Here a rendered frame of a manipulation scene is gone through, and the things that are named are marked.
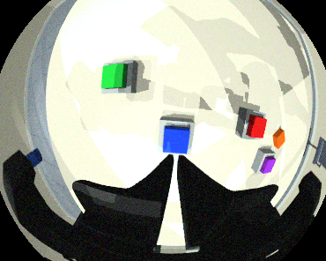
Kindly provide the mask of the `purple button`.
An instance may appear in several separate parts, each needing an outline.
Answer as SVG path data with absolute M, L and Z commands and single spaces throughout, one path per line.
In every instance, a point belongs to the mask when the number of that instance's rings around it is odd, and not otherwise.
M 266 174 L 272 172 L 274 163 L 276 163 L 276 156 L 277 153 L 274 153 L 272 149 L 259 149 L 258 152 L 256 152 L 256 157 L 253 160 L 251 169 L 256 174 Z

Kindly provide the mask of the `red button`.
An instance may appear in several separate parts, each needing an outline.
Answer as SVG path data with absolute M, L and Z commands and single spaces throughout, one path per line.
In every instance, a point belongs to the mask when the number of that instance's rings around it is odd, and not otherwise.
M 247 140 L 259 140 L 263 138 L 266 128 L 266 115 L 256 110 L 240 107 L 238 120 L 234 134 Z

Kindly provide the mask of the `blue button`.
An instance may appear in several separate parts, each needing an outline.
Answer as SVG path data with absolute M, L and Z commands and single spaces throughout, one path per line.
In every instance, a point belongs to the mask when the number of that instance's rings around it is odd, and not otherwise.
M 162 116 L 159 120 L 159 153 L 191 155 L 195 127 L 192 119 Z

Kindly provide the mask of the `green button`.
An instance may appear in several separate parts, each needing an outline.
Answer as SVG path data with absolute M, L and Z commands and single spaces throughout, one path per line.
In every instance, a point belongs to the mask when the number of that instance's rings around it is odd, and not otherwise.
M 102 70 L 100 94 L 136 92 L 138 63 L 135 60 L 110 61 L 103 64 Z

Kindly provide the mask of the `orange block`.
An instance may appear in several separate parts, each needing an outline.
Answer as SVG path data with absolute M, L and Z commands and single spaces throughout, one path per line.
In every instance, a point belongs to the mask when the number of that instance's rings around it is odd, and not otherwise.
M 273 145 L 274 147 L 276 147 L 277 149 L 279 149 L 279 147 L 281 145 L 284 144 L 285 141 L 285 131 L 284 130 L 279 130 L 276 131 L 276 133 L 273 134 Z

